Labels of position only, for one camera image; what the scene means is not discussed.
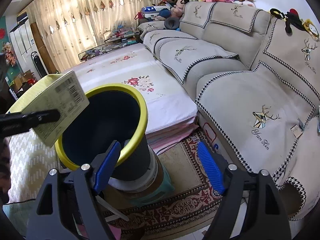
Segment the yellow green carton box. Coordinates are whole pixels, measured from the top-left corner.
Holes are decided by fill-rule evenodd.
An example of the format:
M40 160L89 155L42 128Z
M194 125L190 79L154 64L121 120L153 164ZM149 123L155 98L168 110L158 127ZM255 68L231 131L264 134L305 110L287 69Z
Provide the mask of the yellow green carton box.
M20 96L8 112L29 114L52 109L59 111L59 120L34 128L40 140L52 147L88 105L89 100L75 72L71 70L66 74L46 75Z

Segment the black mouse plush toy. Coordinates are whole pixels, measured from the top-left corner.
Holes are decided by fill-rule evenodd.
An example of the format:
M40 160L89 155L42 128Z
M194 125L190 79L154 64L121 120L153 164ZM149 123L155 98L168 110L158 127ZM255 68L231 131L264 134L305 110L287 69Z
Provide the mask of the black mouse plush toy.
M276 8L272 8L270 9L270 14L285 21L285 31L287 34L292 34L291 25L296 27L298 30L306 31L303 22L299 18L299 14L295 9L290 9L287 13L283 13Z

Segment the floral white mattress pad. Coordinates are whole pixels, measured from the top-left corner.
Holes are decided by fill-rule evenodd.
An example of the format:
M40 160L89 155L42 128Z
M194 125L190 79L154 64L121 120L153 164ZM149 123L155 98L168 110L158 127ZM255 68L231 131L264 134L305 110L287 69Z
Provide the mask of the floral white mattress pad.
M138 90L148 108L146 138L157 154L197 129L195 103L140 43L95 57L71 70L84 92L109 83L121 83Z

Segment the patterned red area rug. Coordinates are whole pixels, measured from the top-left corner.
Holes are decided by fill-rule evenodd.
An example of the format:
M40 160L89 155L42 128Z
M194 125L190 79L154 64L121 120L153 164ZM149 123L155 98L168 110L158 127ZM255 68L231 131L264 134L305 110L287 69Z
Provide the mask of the patterned red area rug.
M142 233L143 239L175 239L209 225L220 204L197 154L197 143L206 141L202 129L195 130L159 156L167 169L174 192L144 207L131 205L118 190L108 186L106 201L127 215L111 225L121 230L121 239Z

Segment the beige embroidered curtain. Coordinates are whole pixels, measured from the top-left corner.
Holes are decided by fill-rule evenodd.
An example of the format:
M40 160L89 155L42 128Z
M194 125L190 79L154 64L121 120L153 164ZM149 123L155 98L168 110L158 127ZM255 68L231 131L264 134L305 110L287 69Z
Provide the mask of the beige embroidered curtain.
M59 72L80 63L78 55L104 43L119 26L136 28L142 7L158 0L33 0L26 12L36 23Z

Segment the yellow rimmed dark trash bin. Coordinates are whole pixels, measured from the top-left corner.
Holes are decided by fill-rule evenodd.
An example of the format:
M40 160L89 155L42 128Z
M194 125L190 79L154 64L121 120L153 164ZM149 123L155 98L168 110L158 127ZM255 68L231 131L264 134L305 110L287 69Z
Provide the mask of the yellow rimmed dark trash bin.
M112 83L86 96L88 106L55 143L60 161L76 170L105 153L116 140L121 150L112 178L133 181L144 176L151 156L145 136L148 109L142 94L129 85Z

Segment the beige sectional sofa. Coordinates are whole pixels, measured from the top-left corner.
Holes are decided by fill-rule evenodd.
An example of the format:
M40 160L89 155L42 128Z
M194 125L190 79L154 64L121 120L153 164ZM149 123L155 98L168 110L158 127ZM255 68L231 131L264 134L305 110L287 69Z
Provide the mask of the beige sectional sofa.
M319 201L319 29L301 20L306 31L287 34L270 11L189 2L177 30L138 27L196 103L207 138L244 170L268 170L291 220Z

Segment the white cabinet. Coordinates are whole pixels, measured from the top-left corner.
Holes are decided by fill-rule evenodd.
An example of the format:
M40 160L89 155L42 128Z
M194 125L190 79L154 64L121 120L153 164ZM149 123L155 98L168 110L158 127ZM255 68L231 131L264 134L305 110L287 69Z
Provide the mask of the white cabinet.
M35 44L28 18L24 19L10 31L10 38L22 71L25 73L30 70L36 80L41 79L39 71L31 58L32 52L38 53L39 51Z

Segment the dark neck pillow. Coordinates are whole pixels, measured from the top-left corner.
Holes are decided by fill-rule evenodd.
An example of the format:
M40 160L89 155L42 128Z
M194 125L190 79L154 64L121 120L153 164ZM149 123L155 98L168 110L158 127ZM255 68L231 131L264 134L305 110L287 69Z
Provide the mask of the dark neck pillow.
M180 19L177 17L169 17L164 21L164 27L168 30L177 30L180 27Z

